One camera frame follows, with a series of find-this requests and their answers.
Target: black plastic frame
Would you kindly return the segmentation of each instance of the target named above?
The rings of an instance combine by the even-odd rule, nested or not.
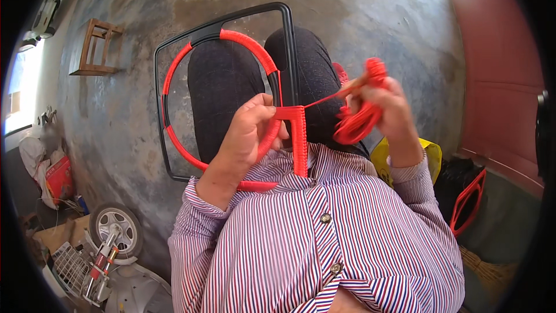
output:
[[[166,142],[164,140],[164,128],[167,126],[167,124],[170,124],[170,117],[168,116],[167,107],[163,108],[161,102],[162,99],[159,91],[158,82],[158,53],[163,48],[177,43],[178,41],[187,37],[191,37],[191,47],[193,48],[201,43],[204,43],[205,41],[218,40],[220,38],[220,30],[222,29],[222,25],[224,25],[226,22],[268,11],[280,11],[280,13],[282,14],[282,26],[284,27],[284,41],[286,45],[286,61],[288,62],[287,69],[282,70],[282,72],[288,73],[290,77],[289,83],[282,83],[281,85],[282,104],[280,104],[277,73],[268,75],[268,83],[270,84],[272,94],[274,95],[274,105],[284,107],[299,105],[299,80],[297,78],[296,67],[297,50],[295,46],[294,23],[291,17],[291,10],[285,3],[265,3],[215,18],[212,21],[201,24],[193,29],[180,33],[175,37],[164,41],[155,49],[155,52],[153,54],[153,73],[155,77],[156,105],[158,110],[158,135],[160,136],[160,147],[162,149],[162,157],[164,159],[164,165],[166,166],[166,172],[173,180],[188,182],[190,177],[175,174],[170,167],[170,160],[168,158],[168,151],[166,150]]]

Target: red box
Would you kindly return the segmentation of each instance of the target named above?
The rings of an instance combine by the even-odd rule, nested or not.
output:
[[[50,191],[55,205],[60,202],[60,199],[73,196],[73,177],[70,160],[67,156],[62,157],[46,171],[46,187]]]

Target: red shoe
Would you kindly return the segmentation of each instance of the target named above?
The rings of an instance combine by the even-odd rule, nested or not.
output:
[[[339,63],[332,62],[332,66],[334,67],[336,73],[338,74],[338,78],[340,79],[340,84],[343,86],[346,82],[349,81],[349,77],[347,77],[348,75],[346,71]]]

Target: white basket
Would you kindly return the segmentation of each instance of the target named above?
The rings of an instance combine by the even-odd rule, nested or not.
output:
[[[69,242],[62,244],[52,255],[52,259],[54,259],[54,268],[66,290],[73,296],[80,297],[85,278],[91,271],[91,264],[85,261]]]

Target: hand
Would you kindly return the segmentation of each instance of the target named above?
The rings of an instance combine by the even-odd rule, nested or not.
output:
[[[266,133],[268,120],[274,116],[276,108],[272,106],[272,96],[259,93],[242,105],[233,116],[230,128],[220,145],[219,156],[226,156],[234,162],[234,170],[247,173],[256,163],[259,143]],[[278,136],[274,139],[271,149],[280,150],[282,139],[288,139],[288,131],[284,122]]]
[[[365,73],[342,87],[347,89],[354,85],[363,85],[354,88],[347,96],[343,94],[350,110],[352,113],[358,112],[363,101],[378,105],[383,110],[383,115],[376,126],[388,139],[392,166],[411,167],[418,164],[423,159],[423,149],[400,83],[387,77],[384,80],[385,89],[372,88],[366,85],[366,78]]]
[[[272,96],[266,93],[257,94],[237,110],[218,154],[196,185],[199,198],[226,210],[237,185],[256,163],[259,143],[266,133],[268,120],[275,113]],[[282,140],[288,138],[286,126],[281,122],[271,148],[281,149]]]

